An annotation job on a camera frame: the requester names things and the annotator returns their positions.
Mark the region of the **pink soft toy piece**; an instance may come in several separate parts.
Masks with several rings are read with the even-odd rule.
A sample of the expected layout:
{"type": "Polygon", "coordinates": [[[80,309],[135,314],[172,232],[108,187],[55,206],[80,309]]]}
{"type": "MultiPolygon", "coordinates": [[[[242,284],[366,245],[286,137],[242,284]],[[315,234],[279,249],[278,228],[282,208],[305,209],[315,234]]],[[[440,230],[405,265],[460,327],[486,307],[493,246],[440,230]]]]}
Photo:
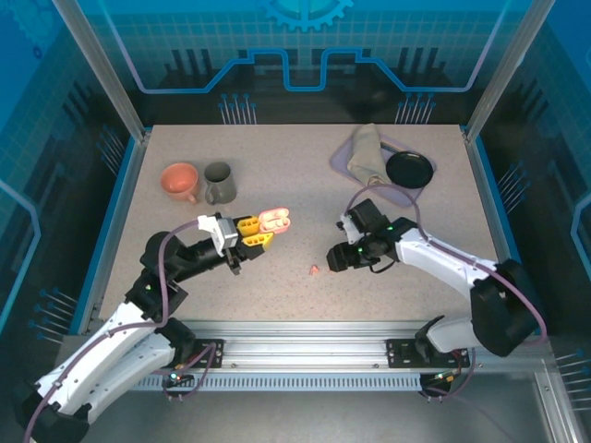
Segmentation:
{"type": "Polygon", "coordinates": [[[263,238],[285,233],[291,226],[288,208],[276,208],[263,211],[259,217],[259,234],[263,238]]]}

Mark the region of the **grey ceramic mug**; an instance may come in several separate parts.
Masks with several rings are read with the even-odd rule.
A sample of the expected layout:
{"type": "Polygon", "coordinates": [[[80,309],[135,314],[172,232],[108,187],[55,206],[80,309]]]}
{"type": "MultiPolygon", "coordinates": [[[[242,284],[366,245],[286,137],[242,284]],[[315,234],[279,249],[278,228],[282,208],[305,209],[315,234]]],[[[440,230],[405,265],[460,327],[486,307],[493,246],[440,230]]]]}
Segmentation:
{"type": "Polygon", "coordinates": [[[228,204],[235,200],[237,191],[233,172],[226,162],[213,162],[204,170],[205,200],[210,205],[228,204]]]}

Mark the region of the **orange ceramic mug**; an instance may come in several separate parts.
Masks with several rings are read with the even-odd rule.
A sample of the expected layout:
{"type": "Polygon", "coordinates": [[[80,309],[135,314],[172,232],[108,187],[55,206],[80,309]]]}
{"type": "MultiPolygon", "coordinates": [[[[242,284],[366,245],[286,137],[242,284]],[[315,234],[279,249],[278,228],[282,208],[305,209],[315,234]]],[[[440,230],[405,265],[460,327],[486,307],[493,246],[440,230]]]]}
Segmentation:
{"type": "Polygon", "coordinates": [[[176,201],[198,202],[199,173],[189,163],[174,163],[163,170],[160,177],[163,192],[176,201]]]}

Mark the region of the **black round plate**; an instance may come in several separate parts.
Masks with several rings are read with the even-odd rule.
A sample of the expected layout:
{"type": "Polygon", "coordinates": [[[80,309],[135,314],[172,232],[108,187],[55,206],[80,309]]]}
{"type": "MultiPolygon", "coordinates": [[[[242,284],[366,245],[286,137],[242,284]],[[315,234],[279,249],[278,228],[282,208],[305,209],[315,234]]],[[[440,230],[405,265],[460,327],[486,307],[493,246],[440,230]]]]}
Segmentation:
{"type": "Polygon", "coordinates": [[[407,189],[419,189],[429,184],[434,169],[423,155],[412,151],[394,153],[386,161],[386,174],[390,180],[407,189]]]}

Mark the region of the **lavender plastic tray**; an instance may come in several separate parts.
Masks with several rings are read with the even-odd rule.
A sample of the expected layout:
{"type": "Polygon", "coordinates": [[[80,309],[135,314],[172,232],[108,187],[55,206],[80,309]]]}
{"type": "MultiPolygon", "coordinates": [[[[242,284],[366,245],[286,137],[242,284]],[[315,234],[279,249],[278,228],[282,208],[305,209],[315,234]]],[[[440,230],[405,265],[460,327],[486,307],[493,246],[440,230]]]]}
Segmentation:
{"type": "MultiPolygon", "coordinates": [[[[347,139],[345,141],[345,143],[339,149],[337,149],[337,151],[334,152],[334,154],[332,155],[332,157],[330,159],[330,166],[338,174],[341,174],[344,177],[349,178],[349,179],[359,183],[361,186],[364,186],[357,179],[355,179],[347,170],[347,163],[349,162],[350,156],[352,154],[352,137],[353,136],[351,136],[349,139],[347,139]]],[[[382,134],[380,134],[380,148],[381,148],[381,153],[382,153],[383,159],[385,160],[385,163],[387,160],[389,160],[391,158],[391,156],[394,153],[397,153],[400,151],[412,151],[412,152],[418,153],[414,150],[411,150],[405,144],[403,144],[393,138],[389,138],[385,135],[382,135],[382,134]]],[[[434,169],[434,174],[435,174],[436,165],[432,160],[430,160],[430,159],[428,159],[428,160],[432,164],[433,169],[434,169]]],[[[411,205],[411,200],[418,198],[420,196],[421,192],[424,190],[424,188],[428,185],[426,185],[423,188],[419,188],[419,189],[407,189],[407,188],[398,186],[391,181],[389,184],[376,184],[374,186],[375,186],[375,188],[373,189],[374,194],[388,200],[389,202],[391,202],[397,206],[407,208],[411,205]]]]}

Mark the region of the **beige folded cloth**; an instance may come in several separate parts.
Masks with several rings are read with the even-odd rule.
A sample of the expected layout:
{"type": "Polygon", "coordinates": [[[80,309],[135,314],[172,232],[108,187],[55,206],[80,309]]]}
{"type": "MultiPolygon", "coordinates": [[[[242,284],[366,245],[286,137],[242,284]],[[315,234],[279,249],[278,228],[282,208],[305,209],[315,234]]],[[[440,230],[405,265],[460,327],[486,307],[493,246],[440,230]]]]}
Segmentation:
{"type": "Polygon", "coordinates": [[[380,133],[374,124],[361,126],[353,134],[347,170],[364,186],[391,182],[381,153],[380,133]]]}

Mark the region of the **small circuit board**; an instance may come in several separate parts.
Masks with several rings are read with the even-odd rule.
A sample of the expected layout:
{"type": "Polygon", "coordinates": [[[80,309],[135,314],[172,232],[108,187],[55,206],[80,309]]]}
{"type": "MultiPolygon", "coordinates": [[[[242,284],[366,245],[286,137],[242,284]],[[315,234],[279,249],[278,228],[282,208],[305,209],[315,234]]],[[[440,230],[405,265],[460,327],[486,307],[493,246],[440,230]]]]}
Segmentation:
{"type": "Polygon", "coordinates": [[[194,381],[194,376],[191,374],[184,374],[178,371],[173,371],[163,375],[163,387],[165,389],[183,388],[187,387],[194,381]]]}
{"type": "Polygon", "coordinates": [[[461,369],[450,369],[433,374],[421,374],[420,385],[424,389],[431,387],[447,389],[460,375],[462,375],[461,369]]]}

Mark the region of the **aluminium floor strut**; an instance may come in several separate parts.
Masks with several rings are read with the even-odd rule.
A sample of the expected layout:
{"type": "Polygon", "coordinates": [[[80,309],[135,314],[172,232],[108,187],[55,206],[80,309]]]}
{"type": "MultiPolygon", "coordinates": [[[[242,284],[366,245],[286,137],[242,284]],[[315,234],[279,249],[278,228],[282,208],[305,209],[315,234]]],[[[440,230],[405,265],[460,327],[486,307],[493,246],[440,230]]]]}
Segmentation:
{"type": "Polygon", "coordinates": [[[558,373],[547,369],[535,373],[543,414],[548,424],[551,443],[584,443],[567,390],[558,373]]]}

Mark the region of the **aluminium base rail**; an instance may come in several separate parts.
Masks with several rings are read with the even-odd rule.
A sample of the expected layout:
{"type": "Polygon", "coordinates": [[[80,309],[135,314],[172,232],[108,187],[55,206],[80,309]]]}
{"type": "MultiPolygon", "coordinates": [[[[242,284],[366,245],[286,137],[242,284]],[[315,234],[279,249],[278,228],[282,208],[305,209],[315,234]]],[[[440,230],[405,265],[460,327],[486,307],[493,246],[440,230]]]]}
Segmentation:
{"type": "Polygon", "coordinates": [[[438,373],[389,368],[385,342],[414,339],[420,321],[206,321],[185,324],[200,339],[225,341],[221,369],[276,373],[438,373]]]}

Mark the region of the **aluminium table side rail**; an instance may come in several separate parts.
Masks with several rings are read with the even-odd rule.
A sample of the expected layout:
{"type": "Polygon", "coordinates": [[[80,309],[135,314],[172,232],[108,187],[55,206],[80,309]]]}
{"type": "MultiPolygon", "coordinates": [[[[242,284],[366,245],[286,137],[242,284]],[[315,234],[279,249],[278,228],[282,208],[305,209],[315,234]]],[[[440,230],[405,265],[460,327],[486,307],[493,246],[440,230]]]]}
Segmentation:
{"type": "Polygon", "coordinates": [[[148,127],[144,139],[136,141],[132,138],[128,142],[70,323],[70,335],[87,331],[96,308],[105,296],[150,136],[151,128],[148,127]]]}
{"type": "MultiPolygon", "coordinates": [[[[479,136],[475,138],[468,136],[467,126],[460,126],[460,129],[497,257],[501,262],[508,259],[520,261],[521,258],[483,144],[479,136]]],[[[525,345],[535,346],[546,343],[548,328],[544,316],[535,308],[534,303],[525,297],[525,291],[517,288],[519,280],[514,279],[515,283],[513,283],[509,277],[502,276],[498,271],[492,271],[491,275],[524,305],[537,322],[532,339],[527,341],[525,345]]]]}

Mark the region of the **aluminium frame post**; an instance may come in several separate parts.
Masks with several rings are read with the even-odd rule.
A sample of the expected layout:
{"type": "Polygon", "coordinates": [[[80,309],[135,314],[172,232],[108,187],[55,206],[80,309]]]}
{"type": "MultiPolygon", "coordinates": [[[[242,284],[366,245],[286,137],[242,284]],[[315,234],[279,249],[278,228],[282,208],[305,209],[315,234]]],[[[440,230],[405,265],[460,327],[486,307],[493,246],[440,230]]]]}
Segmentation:
{"type": "Polygon", "coordinates": [[[144,125],[78,2],[76,0],[52,0],[52,3],[130,136],[137,142],[143,142],[146,136],[144,125]]]}
{"type": "Polygon", "coordinates": [[[475,144],[514,73],[544,24],[556,0],[532,0],[503,57],[485,88],[465,130],[464,141],[475,144]]]}

